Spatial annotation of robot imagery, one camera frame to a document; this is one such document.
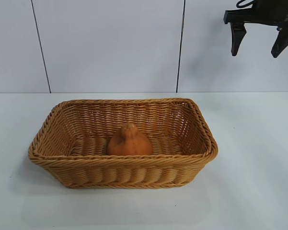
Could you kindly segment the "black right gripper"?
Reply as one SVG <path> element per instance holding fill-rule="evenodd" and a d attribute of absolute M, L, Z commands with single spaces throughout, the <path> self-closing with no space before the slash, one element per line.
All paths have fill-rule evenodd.
<path fill-rule="evenodd" d="M 231 23 L 231 54 L 236 56 L 246 35 L 245 23 L 278 27 L 271 54 L 277 58 L 288 46 L 288 0 L 240 0 L 237 9 L 226 10 L 224 23 Z"/>

